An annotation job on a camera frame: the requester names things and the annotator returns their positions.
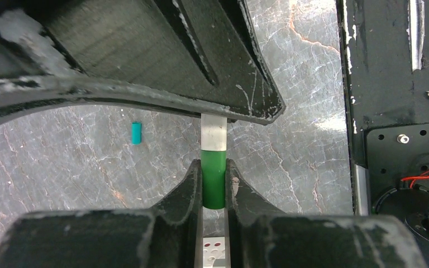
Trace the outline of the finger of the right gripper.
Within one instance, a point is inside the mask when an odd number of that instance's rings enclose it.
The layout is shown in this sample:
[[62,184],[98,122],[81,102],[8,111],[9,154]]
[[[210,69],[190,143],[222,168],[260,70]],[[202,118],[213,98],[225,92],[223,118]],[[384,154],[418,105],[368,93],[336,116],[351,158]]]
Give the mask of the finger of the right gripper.
[[285,110],[245,1],[0,1],[0,125],[95,104],[261,125]]

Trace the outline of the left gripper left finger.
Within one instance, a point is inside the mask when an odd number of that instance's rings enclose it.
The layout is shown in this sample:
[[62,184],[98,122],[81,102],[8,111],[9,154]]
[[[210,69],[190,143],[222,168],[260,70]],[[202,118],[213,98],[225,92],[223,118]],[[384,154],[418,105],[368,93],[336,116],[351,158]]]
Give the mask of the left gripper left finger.
[[145,209],[54,210],[20,216],[0,267],[202,267],[201,162]]

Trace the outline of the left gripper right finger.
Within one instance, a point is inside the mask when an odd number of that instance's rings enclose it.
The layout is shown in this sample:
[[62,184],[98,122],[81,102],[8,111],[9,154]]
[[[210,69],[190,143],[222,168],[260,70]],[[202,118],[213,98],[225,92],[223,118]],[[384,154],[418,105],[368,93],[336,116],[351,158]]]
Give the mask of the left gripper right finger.
[[229,267],[426,267],[414,236],[392,216],[289,214],[226,161]]

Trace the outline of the green capped white pen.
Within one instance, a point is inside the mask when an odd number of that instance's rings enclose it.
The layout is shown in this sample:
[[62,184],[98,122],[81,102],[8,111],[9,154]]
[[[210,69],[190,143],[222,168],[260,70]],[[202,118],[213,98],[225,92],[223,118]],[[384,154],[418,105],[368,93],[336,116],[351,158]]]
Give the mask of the green capped white pen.
[[227,149],[227,118],[201,114],[201,150],[221,152]]

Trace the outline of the green pen cap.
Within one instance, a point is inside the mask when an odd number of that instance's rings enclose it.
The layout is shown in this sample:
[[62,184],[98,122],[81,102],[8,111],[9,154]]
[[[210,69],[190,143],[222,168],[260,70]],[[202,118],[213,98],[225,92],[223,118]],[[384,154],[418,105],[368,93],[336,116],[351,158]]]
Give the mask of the green pen cap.
[[208,209],[225,207],[225,151],[201,151],[203,206]]

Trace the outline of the teal pen cap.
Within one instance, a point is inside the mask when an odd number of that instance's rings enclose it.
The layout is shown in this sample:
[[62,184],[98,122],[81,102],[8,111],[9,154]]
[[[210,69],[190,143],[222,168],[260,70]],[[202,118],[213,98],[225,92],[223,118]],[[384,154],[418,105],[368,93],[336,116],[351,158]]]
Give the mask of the teal pen cap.
[[142,139],[142,125],[140,122],[132,122],[131,125],[131,142],[133,145],[141,143]]

